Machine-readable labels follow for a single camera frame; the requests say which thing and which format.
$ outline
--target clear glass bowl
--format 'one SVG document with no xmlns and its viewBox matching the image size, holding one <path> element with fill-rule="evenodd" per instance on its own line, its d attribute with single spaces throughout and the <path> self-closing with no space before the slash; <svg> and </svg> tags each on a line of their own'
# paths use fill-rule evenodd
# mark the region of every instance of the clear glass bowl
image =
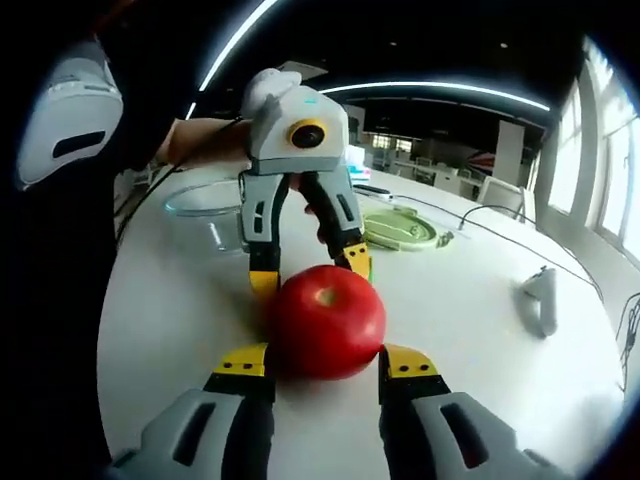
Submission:
<svg viewBox="0 0 640 480">
<path fill-rule="evenodd" d="M 169 195 L 169 214 L 175 241 L 190 256 L 242 252 L 242 199 L 234 180 L 193 185 Z"/>
</svg>

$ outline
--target red apple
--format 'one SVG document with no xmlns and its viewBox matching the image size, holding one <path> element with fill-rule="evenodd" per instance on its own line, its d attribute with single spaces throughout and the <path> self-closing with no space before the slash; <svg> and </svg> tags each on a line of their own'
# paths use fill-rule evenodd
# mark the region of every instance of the red apple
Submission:
<svg viewBox="0 0 640 480">
<path fill-rule="evenodd" d="M 280 368 L 307 378 L 345 378 L 380 351 L 384 306 L 371 284 L 319 265 L 291 277 L 271 305 L 268 330 Z"/>
</svg>

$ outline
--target ceiling light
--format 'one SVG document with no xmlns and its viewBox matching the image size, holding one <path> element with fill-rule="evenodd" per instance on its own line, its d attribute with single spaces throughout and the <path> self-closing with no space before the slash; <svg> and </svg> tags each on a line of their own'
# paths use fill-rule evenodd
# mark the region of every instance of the ceiling light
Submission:
<svg viewBox="0 0 640 480">
<path fill-rule="evenodd" d="M 189 120 L 191 115 L 193 115 L 193 111 L 196 109 L 196 102 L 193 102 L 189 107 L 189 111 L 187 112 L 187 116 L 184 117 L 185 120 Z"/>
<path fill-rule="evenodd" d="M 526 98 L 518 97 L 516 95 L 512 95 L 510 93 L 500 92 L 498 90 L 491 90 L 489 88 L 475 87 L 473 85 L 463 85 L 460 83 L 448 83 L 448 82 L 376 82 L 376 83 L 361 83 L 357 85 L 345 85 L 343 87 L 335 87 L 328 88 L 326 90 L 321 90 L 320 93 L 335 93 L 335 92 L 344 92 L 347 90 L 358 90 L 362 88 L 377 88 L 377 87 L 431 87 L 431 88 L 450 88 L 454 90 L 466 90 L 469 92 L 478 92 L 485 93 L 487 95 L 494 95 L 497 97 L 508 98 L 509 100 L 513 100 L 515 102 L 525 103 L 527 105 L 531 105 L 532 107 L 539 108 L 540 110 L 544 110 L 545 112 L 550 111 L 551 109 L 546 105 L 542 105 L 541 103 L 534 102 L 533 100 L 528 100 Z"/>
<path fill-rule="evenodd" d="M 273 7 L 276 4 L 277 1 L 278 0 L 264 0 L 264 2 L 262 2 L 260 6 L 256 8 L 251 15 L 247 17 L 247 19 L 242 23 L 242 25 L 240 25 L 240 28 L 238 29 L 238 31 L 233 34 L 233 36 L 231 37 L 231 40 L 229 40 L 229 42 L 222 49 L 222 52 L 220 52 L 220 55 L 218 55 L 218 58 L 216 58 L 215 62 L 213 62 L 213 65 L 211 65 L 211 68 L 209 69 L 209 73 L 207 73 L 207 76 L 204 77 L 204 80 L 200 85 L 201 92 L 204 92 L 206 88 L 209 86 L 211 79 L 216 74 L 216 72 L 220 69 L 220 66 L 229 56 L 229 53 L 231 53 L 231 50 L 233 50 L 233 48 L 240 41 L 240 39 L 249 31 L 249 29 L 253 26 L 253 24 L 256 23 L 258 19 L 267 12 L 267 10 L 269 10 L 271 7 Z"/>
</svg>

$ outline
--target robotic hand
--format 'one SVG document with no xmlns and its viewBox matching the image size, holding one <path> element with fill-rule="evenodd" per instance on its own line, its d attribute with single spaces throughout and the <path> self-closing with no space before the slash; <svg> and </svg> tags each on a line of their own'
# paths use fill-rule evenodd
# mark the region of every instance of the robotic hand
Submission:
<svg viewBox="0 0 640 480">
<path fill-rule="evenodd" d="M 227 356 L 204 390 L 153 420 L 138 452 L 116 461 L 118 480 L 265 480 L 274 432 L 275 383 L 266 344 Z M 516 448 L 515 432 L 465 393 L 451 393 L 435 365 L 409 348 L 379 355 L 380 436 L 391 480 L 570 480 Z"/>
<path fill-rule="evenodd" d="M 369 277 L 362 220 L 344 162 L 349 143 L 344 109 L 300 85 L 300 75 L 265 70 L 249 84 L 243 116 L 253 119 L 251 169 L 240 175 L 242 235 L 250 255 L 249 279 L 268 299 L 280 287 L 279 220 L 292 174 L 320 221 L 320 235 L 336 265 Z"/>
</svg>

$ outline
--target green plate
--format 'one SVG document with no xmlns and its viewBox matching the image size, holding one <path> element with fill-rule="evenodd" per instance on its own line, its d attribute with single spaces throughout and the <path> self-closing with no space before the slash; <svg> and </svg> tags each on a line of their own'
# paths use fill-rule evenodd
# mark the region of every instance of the green plate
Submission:
<svg viewBox="0 0 640 480">
<path fill-rule="evenodd" d="M 364 237 L 368 242 L 392 250 L 416 251 L 435 247 L 438 234 L 411 208 L 371 212 L 364 216 Z"/>
</svg>

